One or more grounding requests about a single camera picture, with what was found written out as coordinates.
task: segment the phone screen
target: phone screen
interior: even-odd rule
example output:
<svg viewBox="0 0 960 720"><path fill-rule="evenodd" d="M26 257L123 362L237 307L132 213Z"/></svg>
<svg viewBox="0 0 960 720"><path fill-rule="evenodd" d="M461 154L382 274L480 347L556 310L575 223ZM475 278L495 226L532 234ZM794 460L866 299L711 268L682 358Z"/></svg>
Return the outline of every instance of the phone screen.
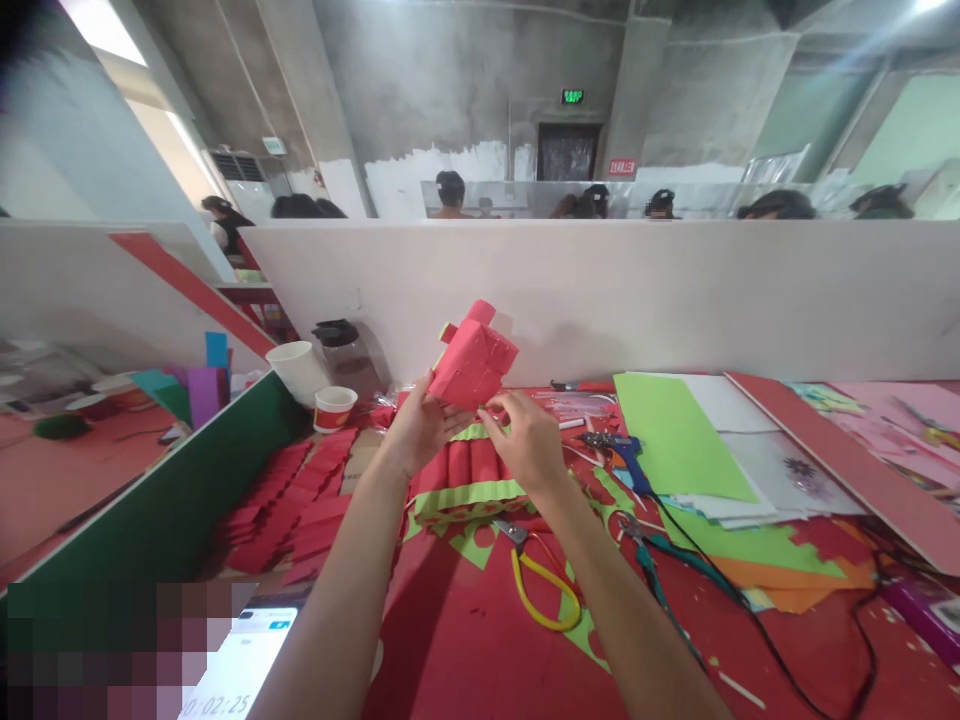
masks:
<svg viewBox="0 0 960 720"><path fill-rule="evenodd" d="M180 711L180 718L245 718L297 617L296 608L244 610Z"/></svg>

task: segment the hand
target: hand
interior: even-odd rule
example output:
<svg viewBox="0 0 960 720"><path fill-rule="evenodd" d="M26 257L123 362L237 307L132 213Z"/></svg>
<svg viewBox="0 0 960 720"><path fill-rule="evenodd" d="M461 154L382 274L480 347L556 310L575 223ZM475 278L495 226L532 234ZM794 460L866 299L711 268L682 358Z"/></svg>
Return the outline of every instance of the hand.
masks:
<svg viewBox="0 0 960 720"><path fill-rule="evenodd" d="M506 411L504 424L512 428L509 435L486 410L480 409L477 414L497 453L520 486L529 495L559 486L567 477L567 468L563 463L557 420L521 391L498 395L487 406L498 412Z"/></svg>
<svg viewBox="0 0 960 720"><path fill-rule="evenodd" d="M417 381L393 419L383 449L392 455L407 481L436 457L454 435L467 429L473 413L452 405L441 406L427 388L433 382L433 370Z"/></svg>

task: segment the white paper cup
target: white paper cup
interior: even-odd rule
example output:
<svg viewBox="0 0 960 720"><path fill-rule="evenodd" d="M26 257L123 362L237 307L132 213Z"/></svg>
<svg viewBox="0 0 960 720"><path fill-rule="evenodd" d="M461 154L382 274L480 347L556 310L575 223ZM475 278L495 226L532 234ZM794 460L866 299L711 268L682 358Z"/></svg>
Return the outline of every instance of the white paper cup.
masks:
<svg viewBox="0 0 960 720"><path fill-rule="evenodd" d="M305 408L313 408L317 390L330 385L330 378L306 340L275 347L267 353L270 363L294 399Z"/></svg>
<svg viewBox="0 0 960 720"><path fill-rule="evenodd" d="M313 429L324 435L334 433L347 423L357 394L350 388L333 385L314 395Z"/></svg>

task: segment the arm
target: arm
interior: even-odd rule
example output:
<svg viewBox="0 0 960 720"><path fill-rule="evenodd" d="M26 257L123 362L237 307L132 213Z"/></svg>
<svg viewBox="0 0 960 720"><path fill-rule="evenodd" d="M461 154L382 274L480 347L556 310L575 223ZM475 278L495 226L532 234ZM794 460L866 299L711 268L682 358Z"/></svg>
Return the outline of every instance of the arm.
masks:
<svg viewBox="0 0 960 720"><path fill-rule="evenodd" d="M330 557L250 709L250 720L360 716L407 486L471 413L442 408L417 383L357 483Z"/></svg>
<svg viewBox="0 0 960 720"><path fill-rule="evenodd" d="M513 426L480 417L497 452L560 541L632 718L732 718L643 581L570 482L557 421L523 393L494 398Z"/></svg>

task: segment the doorway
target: doorway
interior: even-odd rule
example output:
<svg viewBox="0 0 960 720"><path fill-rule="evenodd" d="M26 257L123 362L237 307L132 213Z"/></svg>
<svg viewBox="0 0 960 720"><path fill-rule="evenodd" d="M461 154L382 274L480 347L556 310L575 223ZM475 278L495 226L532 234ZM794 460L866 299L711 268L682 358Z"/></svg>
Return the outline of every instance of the doorway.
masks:
<svg viewBox="0 0 960 720"><path fill-rule="evenodd" d="M537 133L537 180L592 180L602 127L541 123Z"/></svg>

